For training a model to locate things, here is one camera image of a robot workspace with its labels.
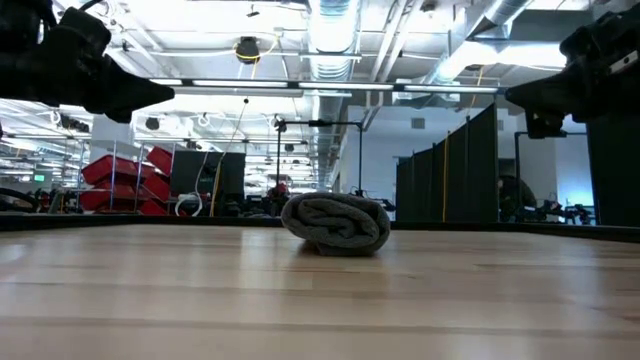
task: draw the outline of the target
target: cable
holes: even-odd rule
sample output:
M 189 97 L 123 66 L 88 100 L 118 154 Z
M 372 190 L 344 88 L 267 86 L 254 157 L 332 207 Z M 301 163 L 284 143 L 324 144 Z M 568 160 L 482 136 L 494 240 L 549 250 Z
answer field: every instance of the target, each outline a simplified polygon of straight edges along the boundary
M 244 106 L 242 106 L 242 111 L 240 111 L 240 116 L 238 117 L 238 123 L 236 124 L 236 128 L 233 131 L 233 134 L 231 135 L 231 140 L 229 140 L 229 142 L 227 143 L 227 146 L 225 147 L 224 151 L 222 152 L 222 156 L 220 156 L 220 161 L 218 161 L 218 166 L 216 168 L 216 178 L 215 178 L 215 181 L 213 183 L 213 193 L 211 194 L 211 210 L 209 211 L 209 216 L 210 217 L 213 217 L 213 215 L 214 215 L 214 209 L 215 209 L 215 204 L 216 204 L 216 195 L 218 194 L 218 187 L 220 185 L 220 173 L 222 173 L 222 161 L 224 160 L 225 155 L 227 155 L 227 152 L 229 151 L 229 148 L 231 148 L 231 144 L 233 144 L 233 140 L 235 139 L 236 134 L 238 133 L 238 130 L 240 129 L 240 123 L 242 122 L 242 117 L 244 116 L 244 111 L 246 110 L 248 104 L 249 104 L 249 98 L 245 98 L 244 99 Z
M 480 74 L 478 75 L 478 83 L 476 84 L 476 86 L 480 86 L 480 83 L 482 82 L 483 72 L 484 72 L 484 66 L 480 68 Z M 475 104 L 476 104 L 476 94 L 473 94 L 473 98 L 471 98 L 471 105 L 469 105 L 469 109 L 467 109 L 467 115 L 465 116 L 465 119 L 469 117 L 469 115 L 471 115 L 471 109 Z
M 271 52 L 273 51 L 273 49 L 276 48 L 276 45 L 278 44 L 278 39 L 280 39 L 280 35 L 276 35 L 274 34 L 275 39 L 273 39 L 273 42 L 271 43 L 271 47 L 269 48 L 269 50 L 267 50 L 267 52 L 263 53 L 263 54 L 258 54 L 256 56 L 245 56 L 245 55 L 241 55 L 238 54 L 238 52 L 236 51 L 236 49 L 238 48 L 238 43 L 236 43 L 235 45 L 233 45 L 233 51 L 236 53 L 236 56 L 239 59 L 243 59 L 243 60 L 254 60 L 254 66 L 258 63 L 258 60 L 260 60 L 260 57 L 262 56 L 267 56 L 269 54 L 271 54 Z
M 442 181 L 442 222 L 447 222 L 447 181 L 449 181 L 449 134 L 444 138 L 444 174 Z
M 98 3 L 103 2 L 104 0 L 91 0 L 88 3 L 85 3 L 84 5 L 82 5 L 80 7 L 80 11 L 87 11 L 89 9 L 91 9 L 94 5 L 97 5 Z

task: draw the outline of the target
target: ceiling duct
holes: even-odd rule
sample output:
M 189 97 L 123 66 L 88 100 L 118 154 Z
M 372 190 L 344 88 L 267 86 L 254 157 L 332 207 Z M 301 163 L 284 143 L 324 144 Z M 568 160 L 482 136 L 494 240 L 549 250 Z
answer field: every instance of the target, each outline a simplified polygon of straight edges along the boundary
M 449 32 L 449 52 L 442 55 L 435 68 L 426 76 L 413 79 L 415 84 L 454 84 L 454 80 L 469 65 L 495 63 L 496 48 L 509 46 L 511 23 L 533 0 L 494 0 L 485 8 L 461 9 L 453 29 Z M 478 40 L 500 40 L 485 44 Z M 427 94 L 399 94 L 397 105 L 423 107 Z M 459 101 L 458 94 L 446 96 Z
M 356 51 L 360 0 L 309 0 L 309 52 L 314 54 L 353 54 Z M 318 56 L 310 60 L 313 81 L 349 81 L 353 59 Z M 342 98 L 315 97 L 313 120 L 335 122 L 340 118 Z M 318 128 L 320 135 L 331 135 L 334 127 Z M 333 138 L 320 136 L 315 144 L 318 158 L 318 182 L 326 185 L 331 167 Z

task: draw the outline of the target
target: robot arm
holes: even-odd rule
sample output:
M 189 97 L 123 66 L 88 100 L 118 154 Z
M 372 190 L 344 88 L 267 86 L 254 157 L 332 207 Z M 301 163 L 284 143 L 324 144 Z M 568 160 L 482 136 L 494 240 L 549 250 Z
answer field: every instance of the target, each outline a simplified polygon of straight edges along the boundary
M 525 109 L 532 138 L 562 136 L 562 121 L 576 122 L 637 112 L 640 90 L 640 4 L 607 13 L 560 44 L 562 72 L 512 87 L 505 98 Z
M 110 41 L 82 10 L 69 8 L 56 24 L 51 0 L 0 0 L 0 98 L 83 106 L 129 123 L 134 110 L 175 96 L 103 55 Z

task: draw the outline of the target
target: pole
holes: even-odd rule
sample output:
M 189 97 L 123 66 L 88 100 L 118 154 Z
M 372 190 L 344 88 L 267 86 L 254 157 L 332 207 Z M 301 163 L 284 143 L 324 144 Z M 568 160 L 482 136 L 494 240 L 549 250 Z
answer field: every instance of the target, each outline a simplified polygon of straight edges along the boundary
M 358 129 L 360 130 L 360 149 L 358 150 L 358 191 L 362 196 L 364 195 L 362 192 L 362 133 L 364 132 L 364 129 L 362 128 L 362 125 L 358 125 Z
M 433 221 L 436 222 L 436 214 L 437 211 L 433 211 L 434 209 L 434 204 L 436 203 L 435 201 L 433 201 L 435 198 L 433 195 L 437 194 L 437 191 L 434 192 L 434 186 L 436 184 L 436 176 L 438 176 L 438 174 L 436 174 L 436 172 L 434 171 L 435 167 L 436 167 L 436 156 L 435 156 L 435 149 L 436 149 L 436 143 L 431 143 L 431 184 L 429 185 L 429 203 L 431 204 L 431 209 L 429 210 L 429 221 Z
M 80 140 L 80 168 L 78 169 L 78 186 L 76 187 L 76 212 L 80 209 L 80 180 L 82 179 L 82 167 L 84 166 L 84 140 Z
M 140 144 L 140 155 L 138 155 L 138 179 L 136 180 L 136 200 L 133 204 L 133 212 L 138 212 L 138 194 L 140 193 L 140 180 L 142 178 L 142 157 L 144 156 L 144 141 Z
M 109 211 L 113 210 L 113 200 L 116 193 L 116 152 L 118 151 L 118 140 L 113 140 L 113 164 L 111 167 L 111 198 L 109 199 Z
M 516 143 L 516 189 L 518 190 L 518 198 L 516 199 L 516 222 L 520 221 L 517 212 L 520 211 L 520 207 L 522 206 L 522 189 L 520 187 L 520 135 L 522 134 L 524 133 L 516 131 L 513 135 Z
M 280 184 L 280 142 L 282 140 L 282 122 L 278 122 L 278 155 L 276 159 L 276 191 Z
M 464 186 L 464 216 L 465 220 L 467 219 L 468 211 L 469 211 L 469 137 L 471 136 L 471 132 L 469 131 L 469 122 L 471 121 L 471 116 L 467 116 L 465 126 L 464 126 L 464 178 L 463 178 L 463 186 Z
M 173 173 L 173 162 L 176 159 L 176 146 L 178 144 L 177 143 L 173 143 L 173 148 L 171 149 L 171 172 Z M 171 187 L 171 176 L 169 177 L 169 187 Z M 167 215 L 171 214 L 171 199 L 169 199 L 169 201 L 167 201 Z

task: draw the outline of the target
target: black monitor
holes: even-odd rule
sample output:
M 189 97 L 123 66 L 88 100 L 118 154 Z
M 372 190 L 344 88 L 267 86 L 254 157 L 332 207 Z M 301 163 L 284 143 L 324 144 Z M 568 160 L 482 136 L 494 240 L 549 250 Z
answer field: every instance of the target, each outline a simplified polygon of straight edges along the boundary
M 215 172 L 222 156 L 222 153 L 218 152 L 208 154 L 205 168 L 198 181 L 198 192 L 201 194 L 213 192 Z M 171 170 L 171 192 L 178 194 L 194 192 L 196 178 L 206 155 L 207 153 L 202 151 L 176 151 Z M 227 153 L 222 160 L 218 190 L 226 196 L 244 198 L 245 156 L 244 153 Z

